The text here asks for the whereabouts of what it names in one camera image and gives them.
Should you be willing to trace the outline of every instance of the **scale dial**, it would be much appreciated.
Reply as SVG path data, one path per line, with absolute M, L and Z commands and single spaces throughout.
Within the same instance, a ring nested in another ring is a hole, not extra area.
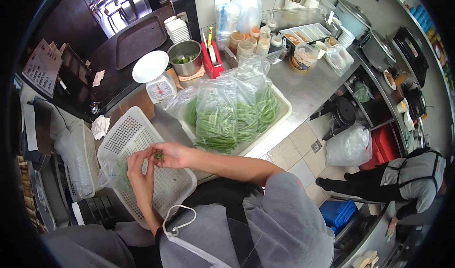
M 149 87 L 148 93 L 156 100 L 162 100 L 172 93 L 171 86 L 165 82 L 157 82 Z

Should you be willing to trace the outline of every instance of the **black pants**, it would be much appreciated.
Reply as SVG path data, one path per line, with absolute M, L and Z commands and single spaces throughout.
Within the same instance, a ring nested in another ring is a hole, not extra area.
M 405 201 L 397 186 L 381 186 L 381 179 L 388 163 L 378 168 L 361 170 L 354 174 L 346 174 L 346 181 L 325 179 L 319 185 L 327 191 L 357 196 L 367 201 L 390 202 Z

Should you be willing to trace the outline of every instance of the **black stool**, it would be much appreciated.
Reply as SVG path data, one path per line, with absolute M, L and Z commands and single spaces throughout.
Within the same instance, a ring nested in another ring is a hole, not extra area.
M 323 141 L 327 141 L 334 135 L 338 135 L 345 129 L 351 127 L 355 122 L 355 107 L 344 97 L 338 97 L 337 99 L 324 104 L 321 111 L 310 116 L 310 120 L 321 117 L 329 112 L 332 113 L 339 127 L 333 132 L 332 130 L 328 131 L 322 138 Z

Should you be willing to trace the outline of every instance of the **gray shirt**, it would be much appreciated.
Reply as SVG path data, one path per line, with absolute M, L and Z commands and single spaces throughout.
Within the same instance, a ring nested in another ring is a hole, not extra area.
M 430 148 L 430 150 L 439 152 L 436 148 Z M 416 209 L 418 213 L 421 213 L 429 208 L 435 199 L 437 191 L 441 188 L 444 169 L 446 168 L 446 160 L 433 152 L 426 152 L 408 159 L 404 157 L 394 159 L 389 162 L 388 166 L 399 168 L 405 161 L 407 162 L 405 167 L 401 169 L 400 179 L 398 180 L 399 184 L 419 177 L 431 176 L 436 165 L 435 179 L 438 187 L 437 189 L 432 179 L 412 181 L 400 188 L 401 197 L 404 199 L 409 201 L 417 199 Z M 381 185 L 396 184 L 397 177 L 398 170 L 386 168 L 381 180 Z
M 333 231 L 325 225 L 319 209 L 294 174 L 279 173 L 271 177 L 265 194 L 251 194 L 244 199 L 243 207 L 264 268 L 330 266 Z M 231 267 L 239 267 L 225 208 L 212 204 L 194 209 L 196 220 L 180 228 L 178 237 Z M 191 211 L 184 212 L 167 227 L 168 231 L 192 217 Z M 43 240 L 64 267 L 133 267 L 134 261 L 125 244 L 146 246 L 154 240 L 150 231 L 137 223 L 130 224 L 123 223 L 124 228 L 117 231 L 97 225 L 68 227 L 44 235 Z M 160 239 L 160 254 L 164 268 L 210 267 L 208 262 L 165 236 Z

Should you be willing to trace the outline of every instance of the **kitchen scale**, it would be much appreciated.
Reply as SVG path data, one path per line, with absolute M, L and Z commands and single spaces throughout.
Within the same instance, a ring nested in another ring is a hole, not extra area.
M 133 79 L 146 83 L 146 91 L 153 104 L 177 94 L 173 78 L 166 72 L 169 56 L 164 51 L 153 51 L 140 58 L 133 68 Z

